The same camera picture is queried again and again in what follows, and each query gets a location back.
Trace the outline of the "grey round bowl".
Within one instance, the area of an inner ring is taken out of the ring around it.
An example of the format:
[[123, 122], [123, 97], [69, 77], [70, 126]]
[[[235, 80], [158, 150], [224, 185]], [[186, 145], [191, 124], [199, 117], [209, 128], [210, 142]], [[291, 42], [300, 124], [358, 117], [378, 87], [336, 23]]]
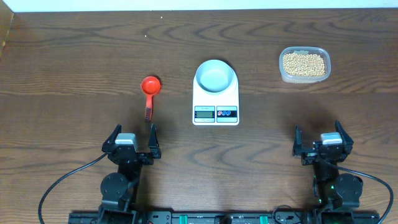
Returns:
[[225, 91], [233, 82], [233, 69], [222, 60], [207, 60], [196, 71], [196, 81], [209, 93]]

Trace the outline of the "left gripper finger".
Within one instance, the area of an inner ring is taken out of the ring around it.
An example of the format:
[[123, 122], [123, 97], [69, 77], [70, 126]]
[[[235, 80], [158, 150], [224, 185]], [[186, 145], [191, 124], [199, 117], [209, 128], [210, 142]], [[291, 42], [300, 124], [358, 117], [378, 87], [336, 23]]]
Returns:
[[150, 127], [150, 138], [148, 142], [148, 147], [151, 153], [159, 153], [159, 143], [157, 140], [155, 124], [151, 124]]
[[121, 130], [122, 130], [122, 127], [121, 127], [120, 124], [118, 124], [115, 127], [114, 131], [107, 138], [107, 140], [105, 140], [104, 145], [105, 146], [109, 146], [109, 145], [115, 144], [116, 143], [116, 138], [117, 138], [118, 134], [121, 133]]

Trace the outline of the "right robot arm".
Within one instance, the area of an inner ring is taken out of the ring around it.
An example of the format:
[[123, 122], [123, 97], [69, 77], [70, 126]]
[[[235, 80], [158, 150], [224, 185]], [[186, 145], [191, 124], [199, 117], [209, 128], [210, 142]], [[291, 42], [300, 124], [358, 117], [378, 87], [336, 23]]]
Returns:
[[304, 223], [354, 223], [353, 210], [359, 207], [363, 181], [356, 175], [339, 173], [337, 163], [348, 157], [354, 141], [339, 121], [335, 129], [305, 147], [301, 130], [295, 128], [292, 154], [301, 157], [304, 166], [313, 167], [313, 193], [320, 200], [319, 207], [303, 214]]

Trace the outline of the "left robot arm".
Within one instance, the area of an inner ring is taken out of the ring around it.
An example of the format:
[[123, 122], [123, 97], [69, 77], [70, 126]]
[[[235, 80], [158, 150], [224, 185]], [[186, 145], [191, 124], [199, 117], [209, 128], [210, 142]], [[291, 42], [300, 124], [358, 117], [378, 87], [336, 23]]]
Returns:
[[108, 159], [118, 166], [118, 171], [108, 174], [101, 182], [103, 196], [97, 223], [148, 222], [145, 212], [136, 208], [136, 198], [143, 166], [151, 166], [160, 159], [162, 152], [156, 135], [156, 126], [150, 126], [149, 152], [137, 152], [137, 138], [133, 133], [123, 133], [117, 125], [102, 145]]

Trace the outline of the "red plastic measuring scoop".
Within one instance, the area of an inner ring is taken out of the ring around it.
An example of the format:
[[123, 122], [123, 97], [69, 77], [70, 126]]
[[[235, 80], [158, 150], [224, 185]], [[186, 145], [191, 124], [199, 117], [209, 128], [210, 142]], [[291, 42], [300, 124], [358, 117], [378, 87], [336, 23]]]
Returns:
[[161, 82], [155, 76], [145, 77], [141, 83], [141, 89], [146, 95], [145, 121], [149, 123], [152, 119], [153, 96], [159, 94], [161, 90]]

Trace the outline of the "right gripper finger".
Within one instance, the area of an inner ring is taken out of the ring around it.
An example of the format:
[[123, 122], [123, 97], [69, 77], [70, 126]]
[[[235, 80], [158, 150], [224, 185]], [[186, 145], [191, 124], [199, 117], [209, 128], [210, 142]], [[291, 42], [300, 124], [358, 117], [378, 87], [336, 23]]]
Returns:
[[295, 126], [295, 140], [294, 140], [294, 152], [301, 152], [302, 151], [302, 137], [301, 137], [301, 130], [296, 125]]
[[335, 121], [335, 129], [340, 134], [343, 144], [345, 144], [345, 145], [353, 144], [352, 138], [343, 129], [341, 123], [338, 120]]

